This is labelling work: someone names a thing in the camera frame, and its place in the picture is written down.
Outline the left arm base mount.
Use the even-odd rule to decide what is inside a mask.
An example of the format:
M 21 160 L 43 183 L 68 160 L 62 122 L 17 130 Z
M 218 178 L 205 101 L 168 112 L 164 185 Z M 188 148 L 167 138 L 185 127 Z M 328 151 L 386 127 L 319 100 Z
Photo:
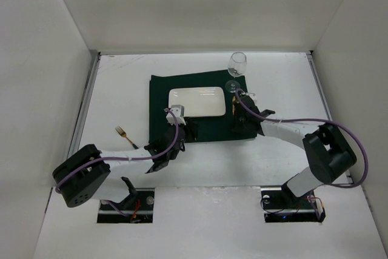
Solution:
M 119 203 L 101 201 L 96 222 L 99 224 L 153 223 L 155 189 L 137 189 L 127 177 L 121 179 L 126 185 L 127 196 Z

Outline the clear wine glass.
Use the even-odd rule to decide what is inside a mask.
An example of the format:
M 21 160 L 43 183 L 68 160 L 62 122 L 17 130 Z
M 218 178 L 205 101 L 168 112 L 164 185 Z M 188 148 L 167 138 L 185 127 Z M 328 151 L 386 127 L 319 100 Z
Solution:
M 237 77 L 243 76 L 247 68 L 247 56 L 243 52 L 235 52 L 231 55 L 227 70 L 232 77 L 231 80 L 226 82 L 226 90 L 230 93 L 235 93 L 236 89 L 240 88 L 240 84 L 237 81 Z

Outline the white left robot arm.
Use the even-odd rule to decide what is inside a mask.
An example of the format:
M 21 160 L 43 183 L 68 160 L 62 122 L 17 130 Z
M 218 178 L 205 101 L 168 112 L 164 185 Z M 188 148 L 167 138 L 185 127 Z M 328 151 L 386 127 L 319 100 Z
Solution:
M 77 207 L 92 198 L 114 168 L 150 161 L 147 173 L 162 170 L 186 150 L 185 143 L 198 138 L 199 125 L 191 118 L 172 122 L 160 138 L 133 151 L 105 154 L 94 144 L 82 147 L 53 171 L 55 191 L 67 207 Z

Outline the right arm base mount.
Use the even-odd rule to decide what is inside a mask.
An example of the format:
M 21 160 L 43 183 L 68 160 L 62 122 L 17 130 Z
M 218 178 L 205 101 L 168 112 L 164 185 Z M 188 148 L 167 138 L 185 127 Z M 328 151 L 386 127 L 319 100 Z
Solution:
M 280 187 L 262 187 L 260 206 L 266 223 L 322 223 L 326 210 L 314 191 L 287 201 Z

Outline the white rectangular plate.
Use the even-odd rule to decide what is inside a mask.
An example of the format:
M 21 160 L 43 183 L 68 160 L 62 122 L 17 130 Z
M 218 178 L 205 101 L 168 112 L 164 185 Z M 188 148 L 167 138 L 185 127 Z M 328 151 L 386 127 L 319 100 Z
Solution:
M 192 87 L 172 89 L 168 98 L 169 107 L 183 106 L 184 117 L 202 118 L 224 116 L 226 102 L 220 87 Z

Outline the gold fork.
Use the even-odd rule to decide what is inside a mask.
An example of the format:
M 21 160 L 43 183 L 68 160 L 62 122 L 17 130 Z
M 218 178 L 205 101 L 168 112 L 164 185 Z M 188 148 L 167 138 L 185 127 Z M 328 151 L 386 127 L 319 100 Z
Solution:
M 125 138 L 134 149 L 138 149 L 138 146 L 127 136 L 127 133 L 120 126 L 116 126 L 115 130 L 122 138 Z

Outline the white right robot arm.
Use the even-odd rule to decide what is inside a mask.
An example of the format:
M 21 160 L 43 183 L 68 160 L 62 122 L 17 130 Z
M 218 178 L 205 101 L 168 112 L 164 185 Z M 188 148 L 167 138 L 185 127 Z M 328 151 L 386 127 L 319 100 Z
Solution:
M 357 158 L 340 127 L 331 121 L 303 120 L 287 123 L 270 119 L 275 112 L 259 111 L 248 94 L 233 98 L 233 127 L 237 133 L 277 138 L 305 151 L 308 166 L 291 177 L 279 192 L 283 207 L 291 207 L 322 185 L 332 184 L 350 169 Z

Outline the dark green cloth napkin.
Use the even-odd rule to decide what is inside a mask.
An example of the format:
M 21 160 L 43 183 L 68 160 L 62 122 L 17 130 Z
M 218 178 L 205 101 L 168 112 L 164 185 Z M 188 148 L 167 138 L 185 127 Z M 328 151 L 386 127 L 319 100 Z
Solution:
M 175 76 L 152 75 L 149 82 L 149 141 L 160 138 L 169 128 L 164 109 L 168 106 L 169 92 L 172 89 L 191 87 L 220 87 L 224 91 L 226 114 L 218 117 L 192 118 L 198 126 L 197 143 L 238 141 L 256 138 L 255 133 L 232 132 L 233 94 L 225 89 L 231 79 L 227 70 L 192 73 Z

